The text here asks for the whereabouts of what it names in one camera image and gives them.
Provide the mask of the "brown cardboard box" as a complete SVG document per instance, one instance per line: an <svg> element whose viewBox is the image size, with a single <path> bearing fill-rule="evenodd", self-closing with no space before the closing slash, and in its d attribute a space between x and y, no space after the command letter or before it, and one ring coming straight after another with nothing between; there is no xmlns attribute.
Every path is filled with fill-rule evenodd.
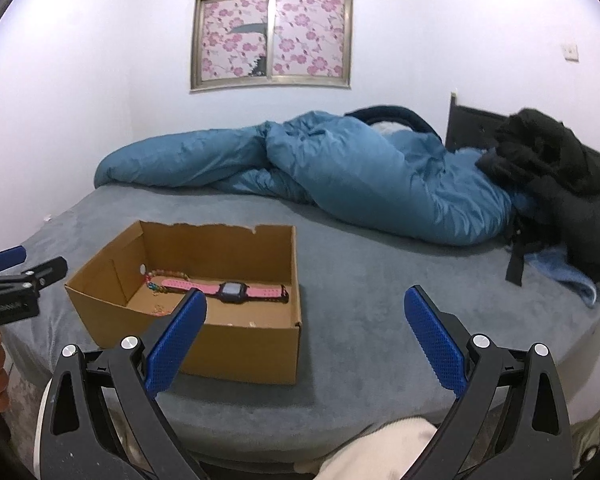
<svg viewBox="0 0 600 480"><path fill-rule="evenodd" d="M252 384L296 383L302 321L293 226L137 221L66 284L73 307L102 348L167 318L192 288L206 306L193 322L182 372Z"/></svg>

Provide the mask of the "light blue towel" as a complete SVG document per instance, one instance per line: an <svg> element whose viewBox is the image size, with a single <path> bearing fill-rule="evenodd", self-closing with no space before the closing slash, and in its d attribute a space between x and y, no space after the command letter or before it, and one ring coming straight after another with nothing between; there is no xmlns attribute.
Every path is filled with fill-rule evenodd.
<svg viewBox="0 0 600 480"><path fill-rule="evenodd" d="M565 246L530 252L524 256L524 262L531 264L547 278L575 292L588 308L595 306L598 297L597 286L587 275L567 261Z"/></svg>

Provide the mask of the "grey bed sheet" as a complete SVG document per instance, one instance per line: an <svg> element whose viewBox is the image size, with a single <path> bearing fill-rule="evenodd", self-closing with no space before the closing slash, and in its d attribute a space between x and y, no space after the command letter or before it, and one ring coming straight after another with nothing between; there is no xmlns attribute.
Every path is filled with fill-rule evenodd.
<svg viewBox="0 0 600 480"><path fill-rule="evenodd" d="M556 361L600 322L580 297L533 268L505 279L497 242L444 247L330 218L306 205L206 190L106 185L31 235L30 263L64 257L79 269L136 220L166 224L286 224L297 232L302 341L293 386L190 375L159 404L189 450L215 460L315 460L393 420L439 419L453 395L438 383L403 313L419 284L437 306L502 347L546 344Z"/></svg>

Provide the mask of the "pink digital wristwatch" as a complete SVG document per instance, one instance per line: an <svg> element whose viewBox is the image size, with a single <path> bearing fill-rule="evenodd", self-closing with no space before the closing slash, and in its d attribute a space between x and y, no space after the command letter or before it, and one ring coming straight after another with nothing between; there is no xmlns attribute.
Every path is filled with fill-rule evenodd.
<svg viewBox="0 0 600 480"><path fill-rule="evenodd" d="M161 284L148 283L148 286L155 292L189 292L197 289L207 297L220 300L223 304L245 304L253 301L286 304L289 301L289 292L284 285L263 287L242 282L201 284L168 278Z"/></svg>

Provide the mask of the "black jacket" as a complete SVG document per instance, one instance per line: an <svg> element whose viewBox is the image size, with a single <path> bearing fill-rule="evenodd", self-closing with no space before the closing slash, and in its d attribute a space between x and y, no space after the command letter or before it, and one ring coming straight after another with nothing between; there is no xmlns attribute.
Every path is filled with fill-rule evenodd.
<svg viewBox="0 0 600 480"><path fill-rule="evenodd" d="M476 166L514 202L507 279L519 285L528 255L562 246L566 263L600 284L600 153L532 108L506 118L493 137Z"/></svg>

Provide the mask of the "blue quilt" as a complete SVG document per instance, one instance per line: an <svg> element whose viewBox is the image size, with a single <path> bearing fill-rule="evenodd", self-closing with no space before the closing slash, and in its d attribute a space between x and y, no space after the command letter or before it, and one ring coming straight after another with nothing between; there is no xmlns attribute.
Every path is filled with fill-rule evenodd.
<svg viewBox="0 0 600 480"><path fill-rule="evenodd" d="M94 185L214 188L314 205L363 228L471 246L514 218L513 195L431 132L384 136L352 116L309 112L288 122L165 134L107 155Z"/></svg>

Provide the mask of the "black headboard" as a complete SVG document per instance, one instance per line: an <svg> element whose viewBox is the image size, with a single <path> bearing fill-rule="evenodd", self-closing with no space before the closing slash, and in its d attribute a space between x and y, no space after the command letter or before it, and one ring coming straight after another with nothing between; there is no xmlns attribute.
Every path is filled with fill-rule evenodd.
<svg viewBox="0 0 600 480"><path fill-rule="evenodd" d="M460 105L457 93L451 93L445 147L450 152L460 148L490 150L496 147L495 133L506 116Z"/></svg>

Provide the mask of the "white wall switch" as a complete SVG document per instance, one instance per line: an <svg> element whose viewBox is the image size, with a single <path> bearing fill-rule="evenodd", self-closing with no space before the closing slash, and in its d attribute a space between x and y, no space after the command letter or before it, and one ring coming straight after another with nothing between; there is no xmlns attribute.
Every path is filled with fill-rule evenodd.
<svg viewBox="0 0 600 480"><path fill-rule="evenodd" d="M579 62L579 49L576 44L563 44L562 56L567 62Z"/></svg>

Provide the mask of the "person's cream trouser leg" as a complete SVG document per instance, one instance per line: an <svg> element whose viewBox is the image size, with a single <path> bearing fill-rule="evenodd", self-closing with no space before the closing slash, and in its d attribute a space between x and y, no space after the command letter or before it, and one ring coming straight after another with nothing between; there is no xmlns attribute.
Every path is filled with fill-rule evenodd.
<svg viewBox="0 0 600 480"><path fill-rule="evenodd" d="M421 417L397 420L326 458L315 479L396 480L414 465L437 432Z"/></svg>

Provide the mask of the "window with floral film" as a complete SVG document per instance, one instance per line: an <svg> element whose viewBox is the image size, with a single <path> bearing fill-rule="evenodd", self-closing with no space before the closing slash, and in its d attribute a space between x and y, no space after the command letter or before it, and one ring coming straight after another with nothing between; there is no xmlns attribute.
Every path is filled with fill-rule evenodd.
<svg viewBox="0 0 600 480"><path fill-rule="evenodd" d="M347 88L353 0L196 0L190 88Z"/></svg>

